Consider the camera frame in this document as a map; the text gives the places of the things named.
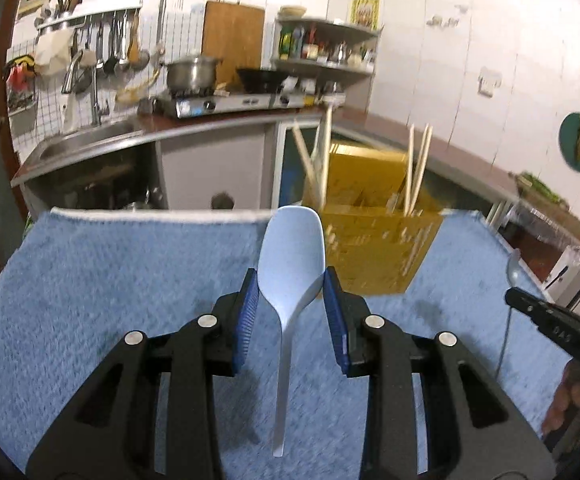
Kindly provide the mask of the person right hand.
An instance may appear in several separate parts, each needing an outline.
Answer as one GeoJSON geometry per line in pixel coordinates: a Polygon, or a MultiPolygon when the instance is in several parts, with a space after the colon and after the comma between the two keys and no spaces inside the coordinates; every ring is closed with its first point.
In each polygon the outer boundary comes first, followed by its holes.
{"type": "Polygon", "coordinates": [[[561,382],[542,423],[543,436],[561,428],[568,408],[571,406],[580,408],[580,379],[575,380],[576,372],[580,372],[580,364],[571,360],[563,370],[561,382]]]}

